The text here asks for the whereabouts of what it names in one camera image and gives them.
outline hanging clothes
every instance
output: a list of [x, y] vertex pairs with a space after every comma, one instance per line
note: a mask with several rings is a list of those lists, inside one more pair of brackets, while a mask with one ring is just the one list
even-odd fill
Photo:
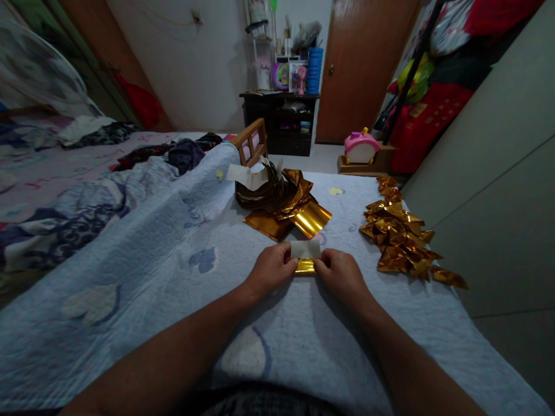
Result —
[[157, 125], [160, 121], [160, 114], [164, 114], [158, 100], [156, 100], [151, 93], [146, 91], [146, 89], [136, 86], [135, 84], [130, 84], [124, 80], [115, 69], [112, 69], [112, 71], [120, 84], [125, 88], [145, 129], [149, 130]]

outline white paper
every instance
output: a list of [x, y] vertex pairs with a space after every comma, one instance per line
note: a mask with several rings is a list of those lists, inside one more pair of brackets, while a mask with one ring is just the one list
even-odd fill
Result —
[[281, 158], [277, 163], [276, 170], [277, 170], [277, 180], [281, 180], [283, 175], [283, 158]]
[[256, 191], [268, 182], [268, 172], [264, 169], [260, 173], [253, 173], [246, 166], [232, 164], [227, 170], [225, 179], [237, 181], [246, 186], [248, 190]]
[[320, 242], [316, 239], [291, 242], [291, 258], [320, 258]]

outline blue container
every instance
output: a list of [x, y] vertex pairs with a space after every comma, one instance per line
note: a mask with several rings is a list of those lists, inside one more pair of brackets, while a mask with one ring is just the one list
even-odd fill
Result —
[[318, 94], [320, 87], [320, 74], [322, 72], [323, 48], [308, 49], [308, 73], [306, 74], [306, 93]]
[[308, 58], [323, 56], [324, 48], [308, 48]]

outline wooden cabinet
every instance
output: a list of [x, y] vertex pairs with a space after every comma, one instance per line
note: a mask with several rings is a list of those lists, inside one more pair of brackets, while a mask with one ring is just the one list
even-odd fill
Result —
[[[272, 94], [256, 95], [241, 94], [245, 102], [243, 114], [245, 126], [264, 119], [270, 154], [310, 156], [312, 129], [314, 128], [314, 111], [319, 95]], [[302, 103], [304, 112], [284, 109], [287, 103]]]

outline folded gold paper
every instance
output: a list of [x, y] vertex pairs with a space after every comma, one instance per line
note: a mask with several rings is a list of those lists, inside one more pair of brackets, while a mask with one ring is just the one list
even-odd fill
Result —
[[289, 220], [279, 221], [272, 214], [260, 210], [252, 211], [243, 221], [277, 242], [283, 241], [294, 226]]
[[434, 274], [434, 280], [460, 289], [470, 290], [468, 283], [457, 273], [442, 269], [439, 266], [432, 266], [432, 272]]
[[321, 207], [310, 194], [313, 183], [303, 178], [300, 170], [283, 169], [261, 159], [268, 181], [255, 191], [235, 184], [235, 199], [241, 208], [251, 210], [243, 220], [278, 242], [284, 240], [293, 226], [313, 238], [328, 223], [331, 213]]
[[314, 268], [314, 259], [299, 259], [299, 265], [294, 273], [296, 276], [306, 276], [309, 274], [316, 274]]
[[464, 279], [456, 273], [432, 266], [439, 254], [426, 249], [434, 237], [434, 231], [422, 231], [425, 223], [419, 217], [405, 211], [403, 197], [397, 182], [389, 176], [379, 176], [378, 189], [385, 197], [366, 206], [364, 217], [368, 221], [359, 231], [372, 238], [379, 246], [382, 257], [378, 262], [380, 272], [403, 272], [412, 277], [434, 280], [461, 289], [469, 289]]
[[306, 237], [311, 239], [325, 227], [330, 218], [331, 213], [311, 199], [301, 208], [301, 212], [291, 217], [290, 220]]

